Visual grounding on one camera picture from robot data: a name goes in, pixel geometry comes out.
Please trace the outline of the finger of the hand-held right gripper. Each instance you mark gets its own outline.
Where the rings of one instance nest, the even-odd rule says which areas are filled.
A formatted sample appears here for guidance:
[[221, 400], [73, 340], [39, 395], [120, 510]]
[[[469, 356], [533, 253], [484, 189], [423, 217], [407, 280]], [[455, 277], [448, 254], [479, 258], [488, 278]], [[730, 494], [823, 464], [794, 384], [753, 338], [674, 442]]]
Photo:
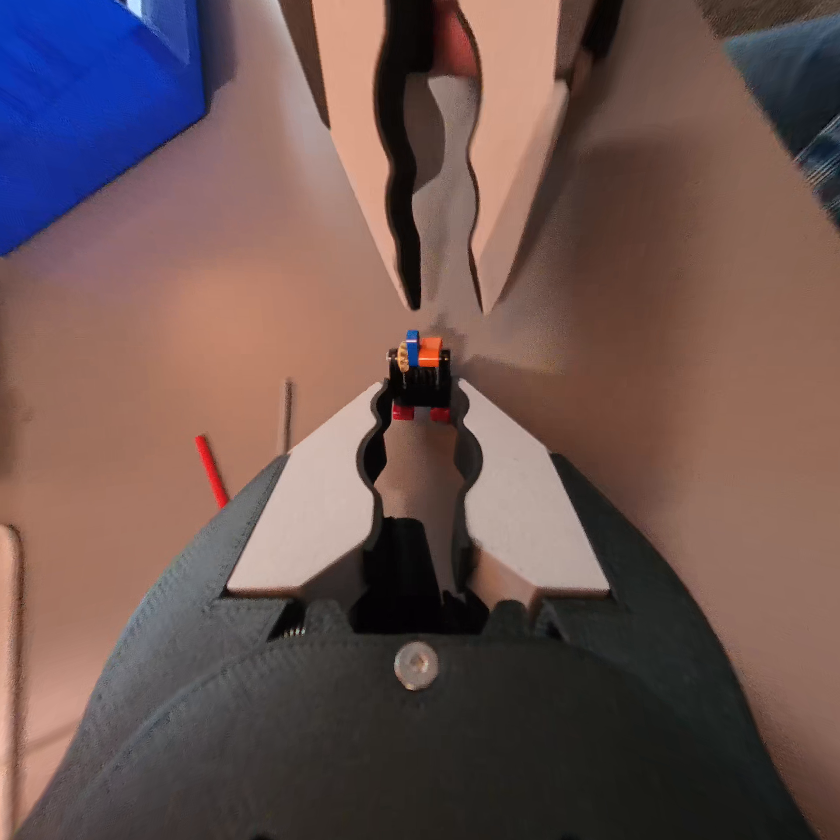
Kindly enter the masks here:
[[422, 302], [413, 215], [417, 163], [405, 123], [412, 74], [433, 63], [433, 4], [314, 1], [313, 23], [332, 141], [395, 290]]
[[556, 78], [561, 1], [468, 1], [479, 107], [468, 162], [476, 187], [469, 249], [481, 309], [511, 276], [569, 98]]

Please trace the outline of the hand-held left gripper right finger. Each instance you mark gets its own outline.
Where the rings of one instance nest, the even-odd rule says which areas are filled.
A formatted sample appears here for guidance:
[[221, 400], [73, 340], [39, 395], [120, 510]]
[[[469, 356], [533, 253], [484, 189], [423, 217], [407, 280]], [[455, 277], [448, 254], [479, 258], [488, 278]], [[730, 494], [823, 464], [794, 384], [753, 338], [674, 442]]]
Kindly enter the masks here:
[[453, 384], [456, 588], [492, 611], [603, 599], [610, 584], [549, 450], [467, 380]]

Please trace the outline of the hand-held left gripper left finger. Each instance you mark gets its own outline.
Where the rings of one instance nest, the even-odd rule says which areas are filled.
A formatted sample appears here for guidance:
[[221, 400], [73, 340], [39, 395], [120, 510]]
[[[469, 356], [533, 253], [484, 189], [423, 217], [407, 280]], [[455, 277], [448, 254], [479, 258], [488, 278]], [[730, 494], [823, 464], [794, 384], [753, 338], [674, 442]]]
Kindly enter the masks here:
[[227, 581], [231, 595], [351, 608], [382, 530], [388, 384], [375, 383], [289, 453]]

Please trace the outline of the black lego gear assembly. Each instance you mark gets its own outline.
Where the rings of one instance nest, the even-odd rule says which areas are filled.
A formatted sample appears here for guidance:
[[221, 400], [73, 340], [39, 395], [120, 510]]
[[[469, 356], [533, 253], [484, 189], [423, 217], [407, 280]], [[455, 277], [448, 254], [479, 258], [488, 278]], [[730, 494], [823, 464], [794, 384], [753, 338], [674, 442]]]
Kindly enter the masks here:
[[418, 407], [427, 408], [433, 422], [450, 424], [452, 370], [451, 353], [445, 348], [438, 368], [418, 366], [419, 341], [423, 336], [415, 329], [406, 331], [405, 339], [389, 350], [388, 379], [392, 394], [392, 420], [412, 421]]

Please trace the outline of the long red lego axle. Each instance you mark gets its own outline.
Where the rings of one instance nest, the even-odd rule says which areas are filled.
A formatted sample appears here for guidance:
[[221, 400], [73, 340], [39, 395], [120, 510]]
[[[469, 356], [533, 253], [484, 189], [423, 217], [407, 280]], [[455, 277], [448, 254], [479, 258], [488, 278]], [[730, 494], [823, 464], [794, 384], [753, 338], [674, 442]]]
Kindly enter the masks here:
[[223, 509], [229, 502], [229, 495], [212, 447], [207, 437], [203, 434], [195, 436], [194, 443], [198, 456], [201, 459], [207, 482], [213, 493], [213, 498], [218, 509]]

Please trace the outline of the person's right hand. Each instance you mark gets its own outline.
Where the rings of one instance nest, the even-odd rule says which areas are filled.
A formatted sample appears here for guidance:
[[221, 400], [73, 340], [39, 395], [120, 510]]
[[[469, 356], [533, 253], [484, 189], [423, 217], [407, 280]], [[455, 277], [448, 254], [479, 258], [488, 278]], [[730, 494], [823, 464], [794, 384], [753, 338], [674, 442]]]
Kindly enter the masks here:
[[479, 60], [456, 1], [433, 1], [433, 77], [478, 78]]

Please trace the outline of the blue plastic bin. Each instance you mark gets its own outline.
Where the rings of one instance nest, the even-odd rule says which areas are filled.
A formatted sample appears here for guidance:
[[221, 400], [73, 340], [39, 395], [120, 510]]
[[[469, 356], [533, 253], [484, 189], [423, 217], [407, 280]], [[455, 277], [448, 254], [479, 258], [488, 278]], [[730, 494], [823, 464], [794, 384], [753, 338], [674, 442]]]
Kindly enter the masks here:
[[198, 2], [2, 2], [2, 256], [206, 111]]

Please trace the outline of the person's blue jeans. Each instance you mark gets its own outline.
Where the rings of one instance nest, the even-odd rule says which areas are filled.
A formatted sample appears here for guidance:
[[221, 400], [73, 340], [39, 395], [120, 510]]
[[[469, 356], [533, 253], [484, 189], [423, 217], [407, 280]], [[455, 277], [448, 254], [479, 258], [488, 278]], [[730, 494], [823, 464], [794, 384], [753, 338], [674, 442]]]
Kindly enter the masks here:
[[792, 156], [838, 116], [838, 14], [727, 38], [724, 50]]

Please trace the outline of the person's plaid shirt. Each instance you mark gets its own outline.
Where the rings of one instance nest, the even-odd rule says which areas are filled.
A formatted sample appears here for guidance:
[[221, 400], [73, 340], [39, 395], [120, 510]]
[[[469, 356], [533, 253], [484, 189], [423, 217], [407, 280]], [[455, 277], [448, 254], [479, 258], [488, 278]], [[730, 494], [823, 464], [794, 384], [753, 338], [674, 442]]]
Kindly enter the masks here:
[[839, 116], [815, 135], [796, 162], [818, 202], [839, 228]]

